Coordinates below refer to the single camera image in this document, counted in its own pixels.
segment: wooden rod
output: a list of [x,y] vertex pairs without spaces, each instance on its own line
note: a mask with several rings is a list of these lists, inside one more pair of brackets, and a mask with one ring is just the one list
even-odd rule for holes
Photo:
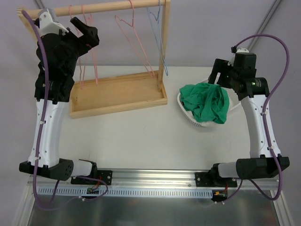
[[166,45],[167,45],[167,37],[168,37],[168,24],[169,24],[169,10],[170,10],[170,0],[165,0],[162,2],[163,13],[162,13],[162,27],[161,27],[161,35],[162,35],[162,45],[161,46],[161,56],[158,70],[158,88],[159,91],[162,90],[163,83],[163,75],[164,75],[164,64],[162,59],[165,59]]
[[[134,8],[145,8],[159,6],[159,0],[132,0]],[[87,4],[83,5],[85,13],[100,13],[117,11],[123,9],[131,9],[131,3],[127,1],[116,1],[116,2],[106,2],[97,4]],[[32,19],[38,18],[38,13],[41,9],[29,10],[27,13]],[[54,8],[56,16],[69,16],[69,6]],[[81,6],[71,6],[72,15],[83,14]]]

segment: wooden tray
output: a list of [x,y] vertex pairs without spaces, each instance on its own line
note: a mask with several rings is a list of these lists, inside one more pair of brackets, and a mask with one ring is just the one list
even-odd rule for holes
[[70,95],[70,116],[76,119],[166,104],[164,84],[158,89],[158,71],[155,78],[144,72],[99,79],[98,85],[88,80],[83,89],[76,82]]

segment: green cloth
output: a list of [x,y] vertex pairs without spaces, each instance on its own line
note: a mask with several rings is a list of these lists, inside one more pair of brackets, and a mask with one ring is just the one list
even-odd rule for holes
[[191,111],[196,121],[224,124],[227,120],[229,97],[227,91],[219,85],[186,85],[180,88],[180,93],[185,110]]

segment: table surface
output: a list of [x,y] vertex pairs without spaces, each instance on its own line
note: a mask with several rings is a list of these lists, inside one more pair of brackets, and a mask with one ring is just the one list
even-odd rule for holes
[[[99,66],[99,78],[143,72],[140,66]],[[95,161],[99,168],[208,170],[214,163],[248,158],[250,140],[241,106],[223,125],[196,127],[177,103],[179,88],[208,78],[211,67],[169,67],[164,106],[71,119],[67,111],[60,157]],[[85,80],[94,77],[86,66]],[[79,79],[77,66],[74,79]]]

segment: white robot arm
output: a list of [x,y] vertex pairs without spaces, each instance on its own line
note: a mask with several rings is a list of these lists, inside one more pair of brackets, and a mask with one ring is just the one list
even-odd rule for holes
[[[237,186],[234,178],[257,179],[272,178],[279,174],[274,151],[281,170],[289,166],[288,157],[282,157],[277,146],[272,123],[269,115],[269,104],[263,112],[265,102],[269,96],[268,83],[265,78],[256,78],[256,55],[246,49],[235,51],[235,57],[230,60],[216,59],[209,83],[214,84],[217,73],[220,73],[217,84],[233,89],[241,101],[246,114],[250,136],[250,158],[237,159],[229,163],[216,163],[207,173],[196,173],[197,186]],[[265,132],[265,122],[269,128],[271,144]]]
[[[65,160],[59,158],[59,138],[63,116],[68,107],[70,91],[74,81],[72,79],[76,61],[79,56],[87,53],[98,45],[97,29],[83,24],[74,17],[71,22],[83,33],[77,38],[68,28],[55,22],[55,13],[51,9],[44,9],[39,13],[35,24],[40,29],[45,46],[49,67],[49,95],[44,100],[45,72],[42,65],[40,47],[37,56],[40,73],[36,81],[35,97],[37,99],[37,122],[34,142],[28,161],[22,162],[20,171],[33,173],[36,160],[36,145],[40,124],[43,130],[40,139],[38,175],[57,180],[67,180],[69,177],[92,176],[97,171],[96,163],[83,160]],[[47,101],[44,122],[41,122],[44,101]]]

